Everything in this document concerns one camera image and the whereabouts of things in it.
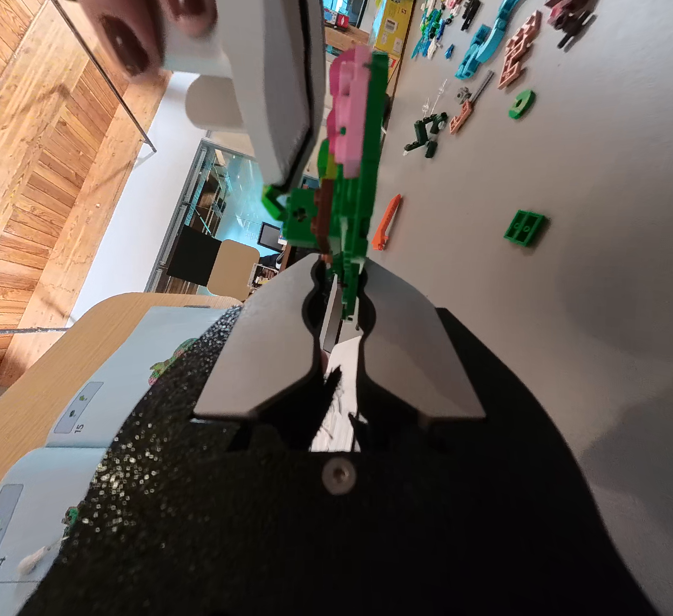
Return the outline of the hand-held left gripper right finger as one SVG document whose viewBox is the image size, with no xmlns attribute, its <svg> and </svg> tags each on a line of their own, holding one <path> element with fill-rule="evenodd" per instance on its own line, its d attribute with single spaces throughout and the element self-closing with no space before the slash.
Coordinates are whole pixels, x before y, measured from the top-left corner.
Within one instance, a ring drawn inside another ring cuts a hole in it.
<svg viewBox="0 0 673 616">
<path fill-rule="evenodd" d="M 435 306 L 411 284 L 373 260 L 363 268 L 363 298 L 374 311 L 364 326 L 360 362 L 374 384 L 425 420 L 483 419 L 486 414 Z"/>
</svg>

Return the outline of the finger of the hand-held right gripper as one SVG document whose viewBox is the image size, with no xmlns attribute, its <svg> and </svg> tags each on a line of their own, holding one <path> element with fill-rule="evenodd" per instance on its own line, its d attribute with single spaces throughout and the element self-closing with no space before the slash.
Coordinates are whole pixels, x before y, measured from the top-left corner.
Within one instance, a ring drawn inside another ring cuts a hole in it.
<svg viewBox="0 0 673 616">
<path fill-rule="evenodd" d="M 164 24 L 164 67 L 197 74 L 185 99 L 196 127 L 248 136 L 264 178 L 296 187 L 315 148 L 326 89 L 322 0 L 215 0 L 192 38 Z"/>
</svg>

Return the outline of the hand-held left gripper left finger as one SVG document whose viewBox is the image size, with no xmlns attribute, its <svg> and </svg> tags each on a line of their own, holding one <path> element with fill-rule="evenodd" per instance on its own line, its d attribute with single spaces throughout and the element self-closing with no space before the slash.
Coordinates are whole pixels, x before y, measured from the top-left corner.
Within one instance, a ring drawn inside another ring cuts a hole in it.
<svg viewBox="0 0 673 616">
<path fill-rule="evenodd" d="M 324 260 L 316 252 L 253 293 L 194 408 L 200 420 L 256 419 L 320 368 Z"/>
</svg>

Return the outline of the small bright green lego piece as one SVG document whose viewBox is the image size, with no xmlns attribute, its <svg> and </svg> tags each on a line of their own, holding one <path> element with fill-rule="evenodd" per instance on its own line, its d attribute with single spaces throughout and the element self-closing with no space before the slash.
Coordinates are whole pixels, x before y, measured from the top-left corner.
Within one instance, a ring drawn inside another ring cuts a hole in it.
<svg viewBox="0 0 673 616">
<path fill-rule="evenodd" d="M 287 195 L 272 184 L 263 187 L 262 204 L 269 215 L 276 221 L 287 219 Z"/>
</svg>

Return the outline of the green and pink lego build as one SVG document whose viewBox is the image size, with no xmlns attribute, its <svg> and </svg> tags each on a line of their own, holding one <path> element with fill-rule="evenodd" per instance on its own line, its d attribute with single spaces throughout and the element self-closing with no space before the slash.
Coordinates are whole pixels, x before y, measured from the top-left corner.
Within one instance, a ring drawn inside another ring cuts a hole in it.
<svg viewBox="0 0 673 616">
<path fill-rule="evenodd" d="M 332 107 L 317 157 L 318 189 L 294 189 L 283 236 L 320 251 L 341 286 L 342 317 L 351 318 L 367 256 L 381 154 L 388 57 L 367 46 L 336 57 L 329 70 Z"/>
</svg>

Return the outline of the orange lego brick separator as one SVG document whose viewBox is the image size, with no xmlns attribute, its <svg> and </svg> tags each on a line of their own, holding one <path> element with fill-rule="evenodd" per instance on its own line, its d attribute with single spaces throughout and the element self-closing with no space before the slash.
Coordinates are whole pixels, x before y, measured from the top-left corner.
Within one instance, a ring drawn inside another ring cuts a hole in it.
<svg viewBox="0 0 673 616">
<path fill-rule="evenodd" d="M 392 222 L 399 210 L 400 205 L 402 204 L 403 197 L 401 194 L 395 195 L 390 202 L 388 203 L 382 220 L 377 227 L 373 239 L 372 239 L 372 248 L 373 250 L 383 251 L 386 250 L 390 238 L 390 228 Z"/>
</svg>

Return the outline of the green square lego plate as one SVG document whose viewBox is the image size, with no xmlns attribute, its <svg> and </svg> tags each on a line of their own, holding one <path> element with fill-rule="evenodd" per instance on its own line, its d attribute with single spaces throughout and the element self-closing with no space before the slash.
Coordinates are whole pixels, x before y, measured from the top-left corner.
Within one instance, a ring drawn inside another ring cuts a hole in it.
<svg viewBox="0 0 673 616">
<path fill-rule="evenodd" d="M 509 223 L 503 238 L 523 248 L 532 247 L 549 223 L 544 214 L 519 209 Z"/>
</svg>

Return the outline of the clear small lego piece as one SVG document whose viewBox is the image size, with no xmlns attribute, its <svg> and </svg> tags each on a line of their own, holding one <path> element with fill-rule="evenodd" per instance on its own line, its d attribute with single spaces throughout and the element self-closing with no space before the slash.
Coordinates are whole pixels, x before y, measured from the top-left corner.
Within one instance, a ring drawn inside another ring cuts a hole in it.
<svg viewBox="0 0 673 616">
<path fill-rule="evenodd" d="M 422 117 L 423 118 L 429 118 L 430 116 L 433 116 L 435 114 L 435 110 L 437 109 L 437 105 L 440 102 L 440 100 L 443 98 L 446 89 L 448 86 L 448 79 L 445 79 L 442 84 L 439 86 L 437 89 L 437 93 L 435 95 L 434 100 L 431 99 L 430 97 L 426 100 L 425 104 L 422 107 Z"/>
</svg>

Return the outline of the salmon angled lego plate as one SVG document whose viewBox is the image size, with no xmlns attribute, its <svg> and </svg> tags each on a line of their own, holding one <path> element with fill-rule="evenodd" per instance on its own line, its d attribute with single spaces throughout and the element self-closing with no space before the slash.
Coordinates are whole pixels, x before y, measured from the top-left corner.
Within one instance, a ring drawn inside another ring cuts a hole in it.
<svg viewBox="0 0 673 616">
<path fill-rule="evenodd" d="M 464 126 L 469 117 L 472 115 L 474 105 L 470 99 L 463 102 L 460 114 L 453 116 L 449 123 L 450 135 L 455 135 Z"/>
</svg>

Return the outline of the grey lego axle rod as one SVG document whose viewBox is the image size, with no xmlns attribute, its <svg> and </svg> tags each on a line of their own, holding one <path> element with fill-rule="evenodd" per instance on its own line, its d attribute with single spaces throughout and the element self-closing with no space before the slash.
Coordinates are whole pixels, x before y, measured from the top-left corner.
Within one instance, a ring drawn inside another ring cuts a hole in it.
<svg viewBox="0 0 673 616">
<path fill-rule="evenodd" d="M 477 103 L 477 100 L 480 98 L 480 96 L 482 95 L 482 93 L 484 92 L 486 87 L 489 85 L 489 83 L 492 81 L 494 76 L 495 76 L 495 73 L 494 73 L 493 70 L 489 70 L 485 74 L 483 80 L 481 81 L 481 83 L 477 87 L 476 91 L 471 95 L 471 97 L 469 99 L 471 105 L 475 105 Z"/>
</svg>

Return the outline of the salmon lego plate assembly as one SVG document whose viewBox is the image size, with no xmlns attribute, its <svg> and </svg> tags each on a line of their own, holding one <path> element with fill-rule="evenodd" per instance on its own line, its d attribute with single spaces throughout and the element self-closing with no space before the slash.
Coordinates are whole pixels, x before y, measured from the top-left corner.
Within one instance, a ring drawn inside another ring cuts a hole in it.
<svg viewBox="0 0 673 616">
<path fill-rule="evenodd" d="M 521 76 L 524 69 L 523 58 L 538 36 L 541 23 L 542 12 L 536 10 L 506 43 L 498 90 L 505 90 Z"/>
</svg>

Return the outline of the green round lego disc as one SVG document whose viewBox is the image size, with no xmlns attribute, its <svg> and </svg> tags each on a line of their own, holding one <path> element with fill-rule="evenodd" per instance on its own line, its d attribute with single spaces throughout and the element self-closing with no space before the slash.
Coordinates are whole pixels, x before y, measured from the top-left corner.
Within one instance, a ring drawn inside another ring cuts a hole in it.
<svg viewBox="0 0 673 616">
<path fill-rule="evenodd" d="M 513 120 L 520 120 L 525 117 L 536 101 L 536 93 L 532 89 L 523 90 L 513 100 L 508 110 L 508 115 Z"/>
</svg>

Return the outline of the dark brown lego pin piece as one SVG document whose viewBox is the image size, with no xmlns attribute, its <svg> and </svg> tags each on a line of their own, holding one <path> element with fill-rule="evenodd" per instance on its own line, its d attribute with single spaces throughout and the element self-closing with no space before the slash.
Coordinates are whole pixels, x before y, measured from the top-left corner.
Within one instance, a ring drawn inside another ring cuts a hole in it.
<svg viewBox="0 0 673 616">
<path fill-rule="evenodd" d="M 563 33 L 562 39 L 558 42 L 557 48 L 564 49 L 574 40 L 591 21 L 593 13 L 591 11 L 572 12 L 568 8 L 557 5 L 552 8 L 547 23 L 555 30 Z"/>
</svg>

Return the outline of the beige chair back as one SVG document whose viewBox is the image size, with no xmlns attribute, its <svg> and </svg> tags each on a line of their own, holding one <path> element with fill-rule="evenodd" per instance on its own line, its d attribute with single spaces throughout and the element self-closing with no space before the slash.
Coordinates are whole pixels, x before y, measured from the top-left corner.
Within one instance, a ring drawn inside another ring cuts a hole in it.
<svg viewBox="0 0 673 616">
<path fill-rule="evenodd" d="M 250 295 L 250 275 L 260 260 L 259 251 L 237 241 L 224 240 L 215 257 L 206 289 L 215 296 L 245 302 Z"/>
</svg>

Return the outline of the white instruction booklet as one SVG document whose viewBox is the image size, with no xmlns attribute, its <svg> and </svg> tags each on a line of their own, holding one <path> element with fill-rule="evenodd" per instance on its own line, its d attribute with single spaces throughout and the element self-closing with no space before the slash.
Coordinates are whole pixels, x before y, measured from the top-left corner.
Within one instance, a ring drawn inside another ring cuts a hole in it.
<svg viewBox="0 0 673 616">
<path fill-rule="evenodd" d="M 50 444 L 23 455 L 1 489 L 15 493 L 1 534 L 2 615 L 265 615 L 289 605 L 280 594 L 265 595 L 278 551 L 265 550 L 267 533 L 280 532 L 273 514 L 285 503 L 275 488 L 282 475 L 301 494 L 317 496 L 318 512 L 336 515 L 360 534 L 328 551 L 328 569 L 346 562 L 345 579 L 366 569 L 366 543 L 383 561 L 373 577 L 355 586 L 356 614 L 375 604 L 393 569 L 383 553 L 392 540 L 366 531 L 376 505 L 383 523 L 424 503 L 430 486 L 420 476 L 402 487 L 401 502 L 383 496 L 402 484 L 421 457 L 421 475 L 435 476 L 442 460 L 411 432 L 401 448 L 377 454 L 337 452 L 355 480 L 343 499 L 326 494 L 320 468 L 326 456 L 300 454 L 283 446 L 256 444 L 251 421 L 199 419 L 197 402 L 215 383 L 223 363 L 223 388 L 244 369 L 238 358 L 247 305 L 227 310 L 166 308 L 149 311 L 129 338 L 96 367 L 63 402 L 49 436 L 75 443 Z"/>
</svg>

